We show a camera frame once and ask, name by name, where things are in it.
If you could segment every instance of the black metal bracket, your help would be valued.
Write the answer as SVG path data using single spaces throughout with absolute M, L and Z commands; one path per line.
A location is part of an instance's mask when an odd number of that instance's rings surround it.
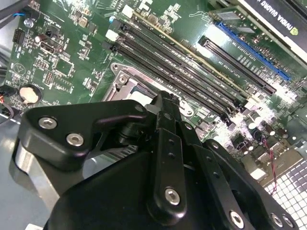
M 45 181 L 56 179 L 53 171 L 74 179 L 70 189 L 55 183 L 59 200 L 44 229 L 298 229 L 221 145 L 200 142 L 181 120 L 176 97 L 160 92 L 148 108 L 127 100 L 24 114 L 15 148 L 19 161 L 31 153 Z M 75 175 L 93 152 L 130 144 L 138 145 L 136 153 L 79 183 Z

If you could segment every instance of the metal grille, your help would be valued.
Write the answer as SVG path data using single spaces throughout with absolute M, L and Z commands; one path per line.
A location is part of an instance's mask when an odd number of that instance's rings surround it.
M 292 216 L 300 230 L 307 230 L 307 161 L 300 162 L 277 179 L 273 198 Z M 265 188 L 268 193 L 274 183 Z

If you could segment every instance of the screw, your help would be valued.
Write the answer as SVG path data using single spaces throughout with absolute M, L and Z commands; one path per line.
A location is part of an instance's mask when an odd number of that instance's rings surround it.
M 79 147 L 81 145 L 83 145 L 84 143 L 84 139 L 80 134 L 77 133 L 70 133 L 67 135 L 66 137 L 66 141 L 72 145 L 72 146 L 76 146 Z
M 192 126 L 189 125 L 188 123 L 186 123 L 185 126 L 187 127 L 187 129 L 192 130 Z
M 165 198 L 172 205 L 178 205 L 180 202 L 179 194 L 172 188 L 165 190 Z
M 171 117 L 170 114 L 164 113 L 164 116 L 165 116 L 168 120 L 171 120 L 171 119 L 172 119 L 172 117 Z
M 291 228 L 294 227 L 292 221 L 291 221 L 286 215 L 283 215 L 283 219 L 285 220 L 285 222 L 286 222 Z
M 135 106 L 135 109 L 136 109 L 137 111 L 139 111 L 139 112 L 143 112 L 143 111 L 144 111 L 143 108 L 142 108 L 140 105 L 136 105 L 136 106 Z
M 271 213 L 271 218 L 274 221 L 274 223 L 279 226 L 279 227 L 283 227 L 283 223 L 282 221 L 278 218 L 278 216 L 276 216 L 274 213 Z
M 240 229 L 244 228 L 243 219 L 237 214 L 235 211 L 231 211 L 229 213 L 232 222 Z
M 31 18 L 27 18 L 24 20 L 24 25 L 31 29 L 34 26 L 34 22 Z
M 119 82 L 122 83 L 122 84 L 125 84 L 127 82 L 127 78 L 125 77 L 125 75 L 120 76 Z
M 40 118 L 38 124 L 44 129 L 54 129 L 58 125 L 56 120 L 51 117 Z
M 219 146 L 215 142 L 212 143 L 212 146 L 215 147 L 216 149 L 219 148 Z

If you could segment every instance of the red wire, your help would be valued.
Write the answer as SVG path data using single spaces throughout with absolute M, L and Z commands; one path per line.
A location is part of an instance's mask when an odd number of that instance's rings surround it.
M 270 151 L 271 168 L 272 168 L 274 183 L 275 183 L 273 191 L 271 192 L 271 196 L 272 196 L 274 194 L 274 192 L 277 191 L 277 180 L 276 180 L 276 173 L 275 173 L 275 165 L 274 165 L 274 162 L 273 162 L 274 154 L 273 154 L 273 151 L 271 149 L 269 149 L 267 140 L 264 140 L 263 143 L 264 143 L 265 147 Z

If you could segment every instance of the red and black wire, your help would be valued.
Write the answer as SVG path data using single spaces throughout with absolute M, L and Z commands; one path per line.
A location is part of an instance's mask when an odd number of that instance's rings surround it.
M 269 154 L 270 154 L 271 168 L 272 168 L 272 173 L 274 177 L 274 188 L 270 193 L 270 195 L 272 196 L 277 191 L 277 179 L 276 179 L 275 164 L 274 164 L 274 153 L 273 153 L 273 150 L 269 148 L 266 139 L 264 139 L 263 143 L 264 143 L 264 146 L 268 149 Z

